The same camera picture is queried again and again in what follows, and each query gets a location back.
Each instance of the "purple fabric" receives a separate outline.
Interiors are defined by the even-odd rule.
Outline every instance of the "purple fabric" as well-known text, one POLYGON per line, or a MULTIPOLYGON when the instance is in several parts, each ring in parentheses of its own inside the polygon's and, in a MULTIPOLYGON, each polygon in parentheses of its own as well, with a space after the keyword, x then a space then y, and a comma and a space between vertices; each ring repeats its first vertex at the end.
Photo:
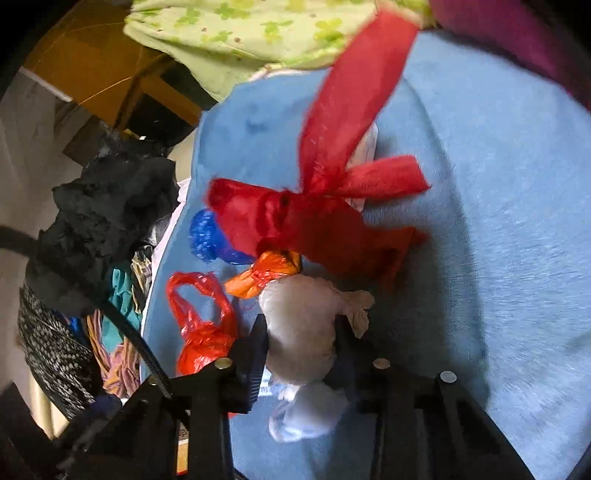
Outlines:
POLYGON ((502 48, 523 66, 561 84, 591 111, 591 85, 555 31, 521 0, 431 0, 452 32, 502 48))

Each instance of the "orange plastic bag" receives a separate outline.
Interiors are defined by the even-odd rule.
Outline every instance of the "orange plastic bag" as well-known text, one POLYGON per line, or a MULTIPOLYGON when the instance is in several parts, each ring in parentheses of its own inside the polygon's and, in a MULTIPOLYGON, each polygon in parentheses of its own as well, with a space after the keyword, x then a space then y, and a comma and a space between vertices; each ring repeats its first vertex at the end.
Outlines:
POLYGON ((240 299, 256 297, 267 284, 281 277, 301 272, 301 255, 295 252, 265 252, 252 266, 228 280, 224 286, 240 299))
POLYGON ((166 295, 185 340, 177 361, 177 370, 181 375, 199 372, 214 360, 228 355, 238 337, 236 314, 212 272, 176 272, 168 279, 166 295), (219 325, 204 322, 193 306, 182 298, 177 290, 183 285, 193 285, 202 295, 214 299, 220 307, 219 325))

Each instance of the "teal cloth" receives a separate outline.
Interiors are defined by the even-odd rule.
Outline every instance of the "teal cloth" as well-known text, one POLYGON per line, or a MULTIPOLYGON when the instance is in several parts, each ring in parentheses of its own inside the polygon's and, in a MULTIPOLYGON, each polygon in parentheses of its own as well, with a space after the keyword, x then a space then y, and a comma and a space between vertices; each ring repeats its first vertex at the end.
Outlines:
MULTIPOLYGON (((139 330, 141 314, 135 312, 134 299, 131 294, 131 268, 116 268, 113 270, 113 293, 109 301, 117 307, 127 321, 139 330)), ((109 354, 113 353, 117 345, 123 343, 123 336, 117 327, 107 317, 103 317, 102 334, 100 339, 109 354)))

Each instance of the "clothing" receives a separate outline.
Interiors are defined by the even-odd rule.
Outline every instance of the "clothing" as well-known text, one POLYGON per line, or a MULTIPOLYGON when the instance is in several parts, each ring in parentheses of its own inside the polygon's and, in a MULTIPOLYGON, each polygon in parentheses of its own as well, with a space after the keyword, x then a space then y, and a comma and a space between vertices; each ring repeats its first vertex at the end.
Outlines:
MULTIPOLYGON (((116 268, 113 270, 113 290, 109 301, 121 312, 127 321, 139 330, 141 313, 135 312, 135 305, 131 293, 130 268, 116 268)), ((118 345, 123 343, 119 329, 107 317, 103 318, 101 342, 109 354, 114 353, 118 345)))
MULTIPOLYGON (((397 0, 433 24, 427 0, 397 0)), ((135 1, 124 33, 185 64, 216 100, 261 67, 330 65, 375 13, 372 0, 135 1)))
MULTIPOLYGON (((144 321, 144 338, 170 375, 183 341, 166 305, 168 277, 212 270, 225 281, 242 271, 189 252, 190 219, 204 207, 209 181, 296 189, 298 139, 325 76, 245 83, 202 117, 187 204, 144 321)), ((363 219, 415 225, 429 240, 409 253, 393 288, 337 279, 306 261, 303 273, 370 291, 376 303, 365 337, 380 356, 432 378, 452 370, 537 480, 567 478, 591 438, 591 225, 581 213, 591 205, 590 113, 504 57, 423 32, 376 124, 376 156, 416 155, 431 188, 366 202, 363 219)), ((185 297, 215 318, 211 299, 185 297)), ((256 301, 234 305, 248 330, 256 301)), ((261 397, 230 421, 234 465, 245 476, 369 476, 375 416, 346 413, 334 433, 278 446, 268 433, 276 405, 261 397)))
MULTIPOLYGON (((139 239, 177 206, 174 163, 128 145, 110 144, 79 179, 55 188, 59 213, 53 225, 39 234, 42 248, 63 257, 105 299, 113 268, 129 262, 139 239)), ((47 307, 73 317, 94 312, 94 305, 69 282, 42 265, 30 261, 26 277, 47 307)))
POLYGON ((139 355, 127 337, 109 355, 100 341, 101 323, 104 320, 98 310, 86 318, 92 351, 104 382, 103 388, 119 398, 128 398, 139 388, 139 355))
POLYGON ((521 0, 431 0, 446 29, 501 48, 533 72, 555 80, 591 111, 589 64, 569 48, 569 36, 551 27, 521 0))
POLYGON ((102 391, 99 367, 65 320, 46 308, 26 283, 19 299, 18 336, 27 365, 43 393, 71 419, 102 391))
MULTIPOLYGON (((156 247, 154 248, 154 252, 152 252, 152 264, 151 264, 151 269, 152 269, 152 278, 156 278, 156 272, 158 271, 158 266, 160 265, 160 260, 162 259, 164 250, 166 249, 166 245, 168 244, 168 240, 170 239, 170 235, 173 233, 174 227, 176 226, 177 222, 178 222, 178 218, 181 215, 181 212, 183 211, 183 208, 185 206, 185 203, 187 201, 187 192, 189 190, 189 184, 191 183, 191 177, 184 179, 182 181, 180 181, 178 183, 178 206, 174 209, 173 214, 170 217, 170 222, 168 223, 168 226, 166 228, 166 231, 164 232, 164 236, 162 237, 162 240, 160 241, 160 243, 158 245, 156 245, 156 247)), ((148 306, 150 305, 150 295, 152 295, 152 288, 150 288, 148 290, 148 294, 147 294, 147 298, 146 298, 146 307, 143 311, 143 315, 142 318, 146 318, 146 315, 148 314, 148 306)), ((144 334, 144 322, 142 322, 142 326, 140 329, 140 332, 142 333, 142 335, 144 334)))

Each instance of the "pile of clothes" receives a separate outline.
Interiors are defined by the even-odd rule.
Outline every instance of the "pile of clothes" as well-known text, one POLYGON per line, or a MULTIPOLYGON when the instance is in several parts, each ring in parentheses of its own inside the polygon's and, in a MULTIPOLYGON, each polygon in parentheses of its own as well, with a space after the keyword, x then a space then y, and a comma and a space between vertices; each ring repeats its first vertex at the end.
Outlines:
MULTIPOLYGON (((139 329, 162 223, 178 205, 174 163, 161 147, 106 135, 80 178, 56 187, 55 222, 39 234, 139 329)), ((139 387, 139 356, 128 339, 66 280, 29 261, 20 291, 20 342, 48 398, 72 418, 103 392, 128 398, 139 387)))

